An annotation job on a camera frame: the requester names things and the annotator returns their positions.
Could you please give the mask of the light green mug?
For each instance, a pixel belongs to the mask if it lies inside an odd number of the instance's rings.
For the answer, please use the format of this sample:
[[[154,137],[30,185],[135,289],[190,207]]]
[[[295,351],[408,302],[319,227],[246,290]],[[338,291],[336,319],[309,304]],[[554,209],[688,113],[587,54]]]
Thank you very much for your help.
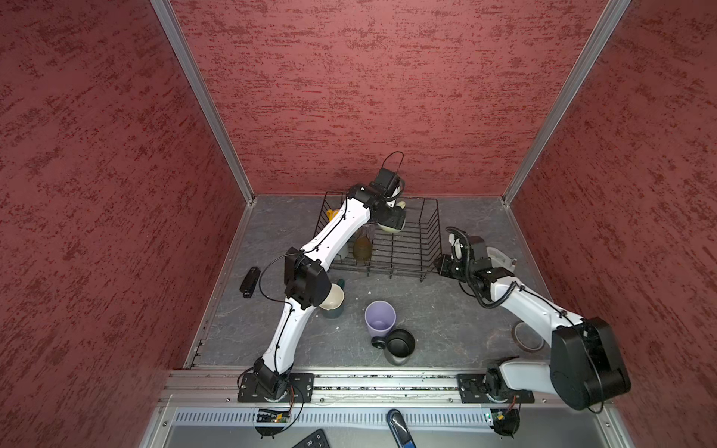
[[[375,213],[375,222],[386,233],[400,233],[406,220],[406,203],[399,201],[393,206],[382,205]]]

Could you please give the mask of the olive glass cup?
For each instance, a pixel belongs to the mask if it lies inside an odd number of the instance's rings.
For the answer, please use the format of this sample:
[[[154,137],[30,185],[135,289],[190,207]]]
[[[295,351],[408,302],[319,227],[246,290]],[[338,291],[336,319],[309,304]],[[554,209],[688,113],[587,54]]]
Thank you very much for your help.
[[[354,242],[352,252],[357,263],[369,263],[373,257],[373,243],[371,238],[365,233],[360,234]]]

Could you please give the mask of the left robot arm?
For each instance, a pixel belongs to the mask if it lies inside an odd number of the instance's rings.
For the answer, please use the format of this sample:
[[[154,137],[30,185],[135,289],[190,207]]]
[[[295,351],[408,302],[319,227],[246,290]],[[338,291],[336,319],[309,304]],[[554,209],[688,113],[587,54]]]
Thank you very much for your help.
[[[374,181],[349,189],[338,212],[309,243],[277,258],[284,263],[282,315],[270,345],[249,370],[270,401],[282,399],[289,388],[296,348],[311,315],[330,295],[328,270],[339,250],[370,221],[402,231],[406,211],[397,201],[404,191],[397,172],[380,169]]]

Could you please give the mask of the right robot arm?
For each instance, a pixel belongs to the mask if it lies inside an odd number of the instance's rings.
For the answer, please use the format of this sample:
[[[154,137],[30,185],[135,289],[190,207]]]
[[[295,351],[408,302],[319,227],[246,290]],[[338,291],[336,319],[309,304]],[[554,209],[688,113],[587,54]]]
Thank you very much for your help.
[[[507,402],[526,390],[559,397],[576,411],[627,394],[631,380],[612,327],[585,318],[541,296],[520,280],[485,241],[448,228],[451,250],[435,266],[485,310],[503,308],[536,332],[550,348],[547,361],[510,358],[491,364],[480,391]]]

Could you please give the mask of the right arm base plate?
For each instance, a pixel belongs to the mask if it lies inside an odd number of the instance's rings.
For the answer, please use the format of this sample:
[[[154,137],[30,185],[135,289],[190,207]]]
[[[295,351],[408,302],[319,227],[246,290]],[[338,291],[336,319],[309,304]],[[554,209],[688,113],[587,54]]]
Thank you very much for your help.
[[[487,393],[485,375],[483,373],[460,373],[457,375],[457,391],[463,404],[496,404],[508,405],[534,403],[531,391],[519,390],[508,392],[506,399],[491,398]]]

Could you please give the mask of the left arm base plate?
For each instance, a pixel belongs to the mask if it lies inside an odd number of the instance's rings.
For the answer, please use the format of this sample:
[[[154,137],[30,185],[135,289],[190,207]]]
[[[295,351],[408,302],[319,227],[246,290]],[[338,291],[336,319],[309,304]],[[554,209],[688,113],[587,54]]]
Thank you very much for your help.
[[[280,377],[267,389],[255,373],[242,376],[236,401],[239,403],[309,403],[315,383],[313,373],[291,373]]]

